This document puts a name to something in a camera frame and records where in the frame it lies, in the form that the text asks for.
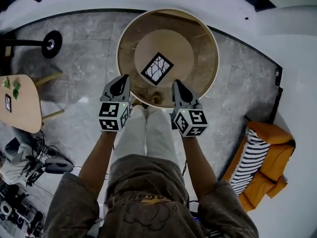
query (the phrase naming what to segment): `striped cushion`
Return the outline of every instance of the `striped cushion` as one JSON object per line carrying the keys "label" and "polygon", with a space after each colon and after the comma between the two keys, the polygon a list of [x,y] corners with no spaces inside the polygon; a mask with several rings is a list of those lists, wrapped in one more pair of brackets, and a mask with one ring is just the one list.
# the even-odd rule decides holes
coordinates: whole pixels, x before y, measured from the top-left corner
{"label": "striped cushion", "polygon": [[238,196],[262,166],[270,146],[249,128],[246,130],[246,138],[247,143],[244,145],[240,161],[230,178],[230,183]]}

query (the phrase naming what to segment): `table leg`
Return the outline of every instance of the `table leg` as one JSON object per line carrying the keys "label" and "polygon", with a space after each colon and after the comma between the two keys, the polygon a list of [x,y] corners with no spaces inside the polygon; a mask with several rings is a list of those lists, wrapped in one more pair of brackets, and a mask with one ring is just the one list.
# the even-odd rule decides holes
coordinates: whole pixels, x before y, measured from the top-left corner
{"label": "table leg", "polygon": [[53,74],[53,75],[47,76],[47,77],[45,77],[45,78],[43,78],[43,79],[40,79],[39,81],[37,81],[37,82],[35,83],[35,85],[36,85],[36,86],[43,85],[44,83],[46,83],[46,82],[48,82],[48,81],[50,81],[50,80],[52,80],[52,79],[55,79],[55,78],[57,78],[57,77],[59,77],[59,76],[62,76],[62,75],[63,75],[63,72],[57,72],[57,73],[55,73],[55,74]]}
{"label": "table leg", "polygon": [[57,115],[59,115],[59,114],[62,114],[62,113],[64,113],[64,110],[63,110],[63,109],[60,110],[60,111],[51,113],[51,114],[49,114],[49,115],[47,115],[47,116],[42,117],[42,121],[44,121],[44,120],[46,120],[46,119],[49,119],[49,118],[53,118],[53,117],[55,117],[55,116],[57,116]]}

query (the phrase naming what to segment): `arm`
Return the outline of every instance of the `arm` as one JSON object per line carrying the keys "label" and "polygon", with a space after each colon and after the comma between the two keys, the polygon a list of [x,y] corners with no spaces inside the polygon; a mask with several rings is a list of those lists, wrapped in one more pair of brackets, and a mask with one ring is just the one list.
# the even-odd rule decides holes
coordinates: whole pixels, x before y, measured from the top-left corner
{"label": "arm", "polygon": [[194,137],[183,137],[190,179],[199,200],[198,214],[206,227],[232,238],[258,238],[256,226],[243,210],[227,181],[216,181]]}
{"label": "arm", "polygon": [[106,177],[116,135],[117,132],[103,132],[79,172],[79,178],[95,199],[98,198]]}
{"label": "arm", "polygon": [[209,193],[216,183],[214,172],[195,137],[182,137],[188,171],[198,200]]}
{"label": "arm", "polygon": [[84,237],[99,216],[98,194],[104,183],[116,132],[103,132],[79,177],[65,173],[52,199],[43,237]]}

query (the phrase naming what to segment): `marble floor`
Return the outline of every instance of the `marble floor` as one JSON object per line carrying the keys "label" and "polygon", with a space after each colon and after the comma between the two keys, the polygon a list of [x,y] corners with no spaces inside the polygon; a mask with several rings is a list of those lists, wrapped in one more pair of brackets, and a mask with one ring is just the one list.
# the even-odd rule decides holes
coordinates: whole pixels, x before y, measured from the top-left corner
{"label": "marble floor", "polygon": [[[100,135],[96,117],[99,97],[105,82],[118,76],[117,43],[136,16],[137,13],[128,12],[79,13],[34,23],[16,32],[20,39],[43,40],[54,29],[63,36],[60,53],[53,59],[45,59],[40,48],[17,47],[12,74],[41,78],[63,71],[63,76],[39,88],[44,116],[60,108],[65,110],[64,114],[45,121],[42,131],[46,144],[58,147],[76,167],[83,165]],[[269,117],[277,95],[276,66],[243,44],[213,34],[219,48],[219,71],[213,87],[201,99],[210,126],[198,140],[214,172],[220,176],[240,143],[245,126],[243,116],[252,112],[252,117],[260,121]],[[12,138],[10,127],[0,122],[1,151]],[[173,132],[173,139],[183,169],[185,153],[178,131]],[[32,195],[30,200],[40,210],[47,212],[60,178],[61,175],[44,173],[33,187],[27,187]],[[195,200],[188,171],[184,179],[191,200]],[[105,189],[106,181],[99,202],[103,201]]]}

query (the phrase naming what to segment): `black round base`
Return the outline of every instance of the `black round base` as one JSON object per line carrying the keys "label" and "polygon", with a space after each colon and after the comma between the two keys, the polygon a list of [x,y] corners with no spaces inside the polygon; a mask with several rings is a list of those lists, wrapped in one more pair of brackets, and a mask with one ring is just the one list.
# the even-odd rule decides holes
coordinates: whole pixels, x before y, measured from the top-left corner
{"label": "black round base", "polygon": [[42,45],[42,54],[45,58],[53,58],[55,57],[63,43],[63,38],[58,31],[49,32],[44,40]]}

